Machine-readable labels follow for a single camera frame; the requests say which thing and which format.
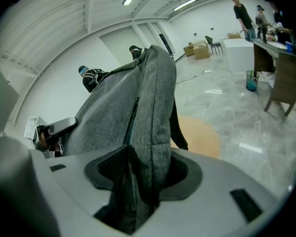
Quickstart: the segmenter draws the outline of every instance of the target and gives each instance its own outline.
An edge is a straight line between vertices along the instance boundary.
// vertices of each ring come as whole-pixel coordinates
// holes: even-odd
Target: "gray fabric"
[[[78,127],[64,138],[64,155],[123,143],[133,106],[129,170],[113,197],[119,229],[131,234],[158,206],[170,166],[170,123],[176,67],[162,48],[151,46],[138,60],[110,72],[78,111]]]

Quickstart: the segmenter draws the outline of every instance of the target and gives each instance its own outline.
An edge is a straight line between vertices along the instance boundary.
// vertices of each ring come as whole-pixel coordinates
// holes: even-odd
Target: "person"
[[[252,41],[256,38],[256,32],[255,32],[255,24],[250,18],[250,16],[247,13],[247,10],[245,6],[240,3],[239,0],[232,0],[235,5],[233,7],[233,10],[236,14],[236,18],[239,20],[242,29],[245,32],[245,37],[247,41]]]
[[[78,71],[83,77],[82,83],[89,93],[94,90],[100,80],[107,74],[107,72],[104,72],[101,69],[89,69],[86,66],[80,66]]]
[[[264,9],[261,5],[257,5],[257,16],[256,16],[256,24],[258,28],[258,39],[261,38],[261,28],[269,26],[270,24],[267,22],[265,15],[263,14]]]
[[[136,60],[139,58],[139,56],[141,56],[142,50],[143,50],[142,48],[137,47],[135,45],[132,45],[129,47],[129,51],[132,53],[133,60]]]
[[[273,11],[274,16],[274,22],[278,24],[278,31],[276,33],[277,35],[277,41],[284,43],[286,41],[290,42],[290,34],[292,33],[291,27],[289,25],[289,22],[285,20],[284,13],[276,6],[274,2],[270,2],[270,5]]]

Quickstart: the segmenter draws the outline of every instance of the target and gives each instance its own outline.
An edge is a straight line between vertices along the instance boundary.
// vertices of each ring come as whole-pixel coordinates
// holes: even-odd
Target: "marble floor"
[[[201,74],[204,70],[211,72]],[[270,85],[263,75],[255,92],[245,83],[245,73],[229,71],[226,50],[201,60],[184,56],[177,61],[178,114],[211,124],[220,137],[221,159],[280,198],[296,179],[296,111],[285,117],[283,107],[273,102],[264,112]]]

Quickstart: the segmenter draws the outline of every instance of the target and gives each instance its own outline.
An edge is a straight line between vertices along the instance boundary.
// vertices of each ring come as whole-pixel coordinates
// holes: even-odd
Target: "black sleeve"
[[[235,6],[233,7],[233,11],[236,14],[236,19],[240,18],[239,11],[237,10],[237,8]]]
[[[88,78],[83,78],[82,80],[84,87],[91,93],[93,91],[93,87],[89,84]]]

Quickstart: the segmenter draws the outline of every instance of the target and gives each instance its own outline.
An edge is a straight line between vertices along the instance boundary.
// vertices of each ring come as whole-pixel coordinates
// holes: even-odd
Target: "wooden desk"
[[[268,80],[272,92],[265,106],[267,112],[272,101],[278,101],[289,104],[285,112],[287,116],[296,102],[296,55],[287,52],[287,50],[263,43],[261,39],[255,39],[254,53],[256,72],[273,73],[273,58],[276,59],[276,73],[273,76],[274,83]]]

